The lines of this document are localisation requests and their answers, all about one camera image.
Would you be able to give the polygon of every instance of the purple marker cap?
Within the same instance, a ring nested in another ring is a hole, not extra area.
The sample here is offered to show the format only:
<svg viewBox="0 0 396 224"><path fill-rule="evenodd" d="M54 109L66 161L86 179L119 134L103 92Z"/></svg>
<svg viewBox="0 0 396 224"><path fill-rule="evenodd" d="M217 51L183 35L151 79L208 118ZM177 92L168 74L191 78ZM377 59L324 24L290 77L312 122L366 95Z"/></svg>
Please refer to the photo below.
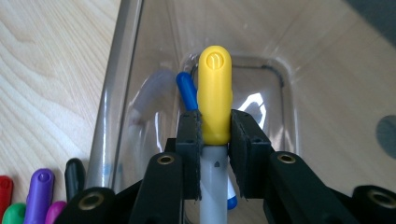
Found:
<svg viewBox="0 0 396 224"><path fill-rule="evenodd" d="M50 206L49 211L47 212L45 224L55 223L55 219L62 213L65 207L66 207L66 202L64 201L53 203Z"/></svg>
<svg viewBox="0 0 396 224"><path fill-rule="evenodd" d="M43 224L52 202L54 174L49 169L39 169L32 175L26 200L24 224Z"/></svg>

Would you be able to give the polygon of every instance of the black mechanical part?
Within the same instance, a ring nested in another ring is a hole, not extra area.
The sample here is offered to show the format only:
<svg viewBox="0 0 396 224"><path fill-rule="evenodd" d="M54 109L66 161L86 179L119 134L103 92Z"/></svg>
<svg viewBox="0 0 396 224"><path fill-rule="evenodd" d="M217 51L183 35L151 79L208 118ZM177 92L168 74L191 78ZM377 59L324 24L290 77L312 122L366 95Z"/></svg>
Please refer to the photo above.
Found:
<svg viewBox="0 0 396 224"><path fill-rule="evenodd" d="M263 198L271 142L249 113L231 111L230 164L241 197Z"/></svg>
<svg viewBox="0 0 396 224"><path fill-rule="evenodd" d="M176 153L176 138L166 139L166 145L164 152L175 152Z"/></svg>
<svg viewBox="0 0 396 224"><path fill-rule="evenodd" d="M129 223L182 223L182 160L176 153L153 156L137 194Z"/></svg>
<svg viewBox="0 0 396 224"><path fill-rule="evenodd" d="M198 110L183 113L178 121L176 153L183 160L184 199L201 199L200 156L204 146L201 114Z"/></svg>
<svg viewBox="0 0 396 224"><path fill-rule="evenodd" d="M142 181L140 180L116 195L111 210L111 216L113 217L111 223L126 224L129 222L141 184Z"/></svg>
<svg viewBox="0 0 396 224"><path fill-rule="evenodd" d="M377 186L359 186L352 195L364 215L361 223L396 223L396 194Z"/></svg>
<svg viewBox="0 0 396 224"><path fill-rule="evenodd" d="M274 152L268 172L293 223L359 223L299 156Z"/></svg>
<svg viewBox="0 0 396 224"><path fill-rule="evenodd" d="M113 223L111 211L115 199L116 195L111 189L85 189L70 201L55 224Z"/></svg>
<svg viewBox="0 0 396 224"><path fill-rule="evenodd" d="M269 181L266 182L266 185L263 210L268 223L291 223L288 211L280 200L279 195L277 195L274 186L272 186Z"/></svg>

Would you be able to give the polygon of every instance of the marker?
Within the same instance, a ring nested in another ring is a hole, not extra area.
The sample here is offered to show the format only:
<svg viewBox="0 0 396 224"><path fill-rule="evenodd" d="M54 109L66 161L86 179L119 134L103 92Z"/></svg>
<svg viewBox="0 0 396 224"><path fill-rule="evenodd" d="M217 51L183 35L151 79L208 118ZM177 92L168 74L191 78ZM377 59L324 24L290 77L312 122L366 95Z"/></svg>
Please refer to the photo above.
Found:
<svg viewBox="0 0 396 224"><path fill-rule="evenodd" d="M14 203L4 213L3 224L22 224L26 212L26 204Z"/></svg>
<svg viewBox="0 0 396 224"><path fill-rule="evenodd" d="M44 223L52 201L54 174L50 169L39 169L32 175L26 200L24 224Z"/></svg>
<svg viewBox="0 0 396 224"><path fill-rule="evenodd" d="M177 75L177 86L180 91L181 98L183 99L184 106L187 110L198 109L197 103L197 89L194 86L192 77L187 72L181 72ZM236 199L235 190L233 188L233 183L228 176L227 184L227 209L232 210L238 205L238 200Z"/></svg>
<svg viewBox="0 0 396 224"><path fill-rule="evenodd" d="M85 169L82 161L78 158L70 159L64 170L64 183L66 186L66 199L68 202L72 198L84 190L85 185Z"/></svg>
<svg viewBox="0 0 396 224"><path fill-rule="evenodd" d="M64 201L53 203L50 206L49 211L47 212L45 224L55 223L56 218L62 213L65 207L66 207L66 202Z"/></svg>
<svg viewBox="0 0 396 224"><path fill-rule="evenodd" d="M205 146L201 154L200 223L227 223L227 144L233 102L231 56L220 46L205 49L198 63L198 109Z"/></svg>
<svg viewBox="0 0 396 224"><path fill-rule="evenodd" d="M11 204L12 198L12 179L6 175L0 175L0 220Z"/></svg>
<svg viewBox="0 0 396 224"><path fill-rule="evenodd" d="M194 86L191 75L186 72L181 72L176 77L178 89L184 106L187 110L198 109L197 104L197 89Z"/></svg>

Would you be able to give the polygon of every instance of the green marker cap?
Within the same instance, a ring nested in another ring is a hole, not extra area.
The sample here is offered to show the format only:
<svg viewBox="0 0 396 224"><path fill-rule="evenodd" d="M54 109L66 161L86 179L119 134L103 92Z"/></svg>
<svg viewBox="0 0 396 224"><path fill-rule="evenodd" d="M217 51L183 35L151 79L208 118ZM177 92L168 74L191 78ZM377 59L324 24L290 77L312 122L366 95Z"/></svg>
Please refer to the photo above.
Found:
<svg viewBox="0 0 396 224"><path fill-rule="evenodd" d="M3 224L23 224L26 212L25 203L14 203L4 213Z"/></svg>

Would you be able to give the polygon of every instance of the blue marker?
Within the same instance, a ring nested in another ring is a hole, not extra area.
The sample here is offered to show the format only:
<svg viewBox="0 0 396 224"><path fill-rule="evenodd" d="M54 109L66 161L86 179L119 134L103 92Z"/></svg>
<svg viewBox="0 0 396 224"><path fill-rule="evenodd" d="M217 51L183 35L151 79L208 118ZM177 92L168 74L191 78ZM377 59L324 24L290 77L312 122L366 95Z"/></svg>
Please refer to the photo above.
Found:
<svg viewBox="0 0 396 224"><path fill-rule="evenodd" d="M186 72L181 72L177 75L176 82L186 109L198 109L197 89L194 86L191 75Z"/></svg>
<svg viewBox="0 0 396 224"><path fill-rule="evenodd" d="M181 72L177 75L177 86L183 99L184 106L187 110L198 109L197 103L197 89L194 86L192 77L187 72ZM236 199L235 190L233 189L233 183L231 183L230 177L228 176L228 190L227 190L227 209L234 209L238 201Z"/></svg>

